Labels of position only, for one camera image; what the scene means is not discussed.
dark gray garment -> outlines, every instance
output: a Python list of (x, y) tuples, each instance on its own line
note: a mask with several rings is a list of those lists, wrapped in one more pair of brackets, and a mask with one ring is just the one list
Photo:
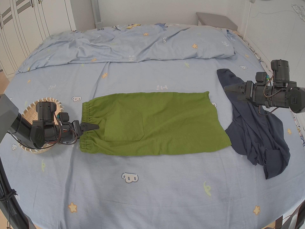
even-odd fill
[[(229, 69), (219, 69), (217, 75), (223, 88), (244, 82)], [(281, 174), (290, 159), (282, 121), (274, 114), (259, 115), (257, 107), (249, 102), (238, 101), (236, 93), (225, 93), (233, 107), (233, 121), (226, 133), (234, 150), (247, 155), (252, 164), (264, 166), (266, 179)], [(261, 113), (266, 114), (268, 111), (261, 108)]]

green shorts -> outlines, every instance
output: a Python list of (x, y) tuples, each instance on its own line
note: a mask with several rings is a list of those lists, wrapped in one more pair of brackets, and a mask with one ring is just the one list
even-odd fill
[(108, 155), (179, 155), (213, 152), (231, 142), (209, 92), (112, 94), (83, 103), (80, 149)]

bedside table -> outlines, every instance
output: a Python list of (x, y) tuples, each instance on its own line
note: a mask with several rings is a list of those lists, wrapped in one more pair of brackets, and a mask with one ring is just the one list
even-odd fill
[(229, 18), (223, 15), (211, 14), (211, 13), (196, 13), (198, 16), (198, 25), (210, 25), (219, 28), (227, 28), (232, 31), (237, 31), (237, 25), (235, 25)]

white headboard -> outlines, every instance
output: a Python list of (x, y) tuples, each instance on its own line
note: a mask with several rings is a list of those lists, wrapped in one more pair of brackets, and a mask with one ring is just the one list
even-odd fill
[[(267, 64), (267, 72), (273, 59), (287, 60), (290, 80), (305, 87), (305, 0), (251, 1), (246, 0), (240, 34)], [(305, 114), (299, 117), (304, 128)]]

woven basket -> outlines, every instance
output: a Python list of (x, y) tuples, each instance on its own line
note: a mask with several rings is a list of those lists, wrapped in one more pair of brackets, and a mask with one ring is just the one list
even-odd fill
[[(55, 102), (56, 103), (56, 112), (55, 114), (58, 115), (59, 112), (63, 112), (63, 106), (61, 105), (61, 102), (58, 101), (57, 99), (55, 98), (52, 98), (52, 97), (47, 97), (47, 98), (42, 98), (42, 99), (39, 99), (33, 103), (31, 103), (24, 111), (23, 113), (21, 114), (23, 118), (25, 118), (30, 124), (33, 123), (33, 120), (37, 120), (38, 119), (38, 115), (37, 115), (37, 112), (36, 112), (36, 104), (38, 102), (45, 102), (45, 101), (49, 101), (49, 102)], [(54, 122), (56, 125), (58, 125), (58, 122), (57, 120), (54, 118)], [(19, 146), (27, 151), (27, 152), (30, 152), (30, 153), (33, 153), (33, 154), (41, 154), (47, 150), (49, 150), (51, 147), (49, 148), (44, 148), (44, 149), (32, 149), (32, 148), (27, 148), (27, 147), (24, 147), (23, 145), (19, 144)], [(45, 144), (43, 145), (43, 147), (48, 147), (48, 146), (51, 146), (51, 144)]]

